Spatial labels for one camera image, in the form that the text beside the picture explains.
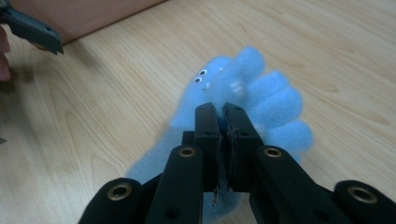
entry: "screw hole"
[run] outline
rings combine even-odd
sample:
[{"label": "screw hole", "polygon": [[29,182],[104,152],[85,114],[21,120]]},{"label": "screw hole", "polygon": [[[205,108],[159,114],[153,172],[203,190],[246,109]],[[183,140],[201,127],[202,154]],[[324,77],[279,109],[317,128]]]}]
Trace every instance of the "screw hole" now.
[{"label": "screw hole", "polygon": [[178,219],[181,216],[181,212],[178,208],[169,208],[166,210],[165,215],[169,219]]},{"label": "screw hole", "polygon": [[190,147],[184,147],[178,151],[178,155],[181,157],[191,157],[195,155],[195,150]]},{"label": "screw hole", "polygon": [[314,216],[322,221],[329,221],[330,217],[322,210],[314,210]]},{"label": "screw hole", "polygon": [[269,157],[278,158],[282,156],[282,152],[276,148],[268,147],[264,150],[265,155]]},{"label": "screw hole", "polygon": [[347,188],[347,192],[356,200],[362,203],[377,203],[378,198],[368,189],[351,186]]},{"label": "screw hole", "polygon": [[111,201],[119,201],[128,197],[132,192],[132,187],[128,183],[119,183],[107,192],[107,198]]}]

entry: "blue fuzzy toy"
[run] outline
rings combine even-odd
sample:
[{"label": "blue fuzzy toy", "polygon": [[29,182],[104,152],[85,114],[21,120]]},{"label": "blue fuzzy toy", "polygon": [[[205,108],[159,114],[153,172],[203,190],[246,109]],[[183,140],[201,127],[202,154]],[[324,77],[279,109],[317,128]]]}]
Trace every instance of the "blue fuzzy toy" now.
[{"label": "blue fuzzy toy", "polygon": [[[185,90],[168,130],[127,177],[144,184],[162,173],[170,151],[180,146],[183,132],[194,130],[195,107],[205,103],[215,106],[220,122],[225,103],[243,107],[265,145],[282,147],[299,160],[299,154],[313,144],[309,127],[299,120],[302,96],[279,71],[261,76],[263,70],[264,60],[252,47],[234,58],[219,56],[207,63]],[[220,184],[226,186],[224,171],[220,177]],[[212,201],[213,193],[205,193],[203,223],[216,223],[231,214],[241,203],[241,194],[222,188],[217,203]]]}]

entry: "googly eye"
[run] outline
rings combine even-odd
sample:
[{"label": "googly eye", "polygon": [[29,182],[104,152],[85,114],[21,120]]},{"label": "googly eye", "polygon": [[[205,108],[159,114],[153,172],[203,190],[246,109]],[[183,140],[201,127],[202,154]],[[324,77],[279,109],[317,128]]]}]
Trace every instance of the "googly eye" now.
[{"label": "googly eye", "polygon": [[202,70],[201,72],[199,72],[199,75],[200,75],[200,76],[204,76],[204,75],[206,75],[206,73],[207,73],[207,70],[204,69],[204,70]]},{"label": "googly eye", "polygon": [[196,77],[195,80],[194,80],[195,83],[199,83],[199,82],[201,82],[201,81],[202,81],[202,78],[201,78],[201,77]]}]

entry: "wooden table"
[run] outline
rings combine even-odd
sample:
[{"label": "wooden table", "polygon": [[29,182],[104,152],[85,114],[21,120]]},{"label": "wooden table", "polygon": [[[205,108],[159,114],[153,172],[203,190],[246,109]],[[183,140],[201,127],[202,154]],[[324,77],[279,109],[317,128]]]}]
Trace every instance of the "wooden table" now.
[{"label": "wooden table", "polygon": [[[0,223],[77,223],[155,144],[195,73],[246,45],[301,91],[315,134],[302,166],[314,180],[332,189],[357,179],[396,201],[392,0],[168,1],[60,56],[8,33],[15,90],[0,92]],[[254,223],[248,203],[224,223]]]}]

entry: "hand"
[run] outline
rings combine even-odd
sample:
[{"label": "hand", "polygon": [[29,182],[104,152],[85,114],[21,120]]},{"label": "hand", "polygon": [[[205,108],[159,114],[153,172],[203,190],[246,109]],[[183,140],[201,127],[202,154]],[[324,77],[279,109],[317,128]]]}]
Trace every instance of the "hand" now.
[{"label": "hand", "polygon": [[6,30],[0,26],[0,81],[11,79],[8,69],[8,60],[5,53],[10,52],[11,47],[7,40]]}]

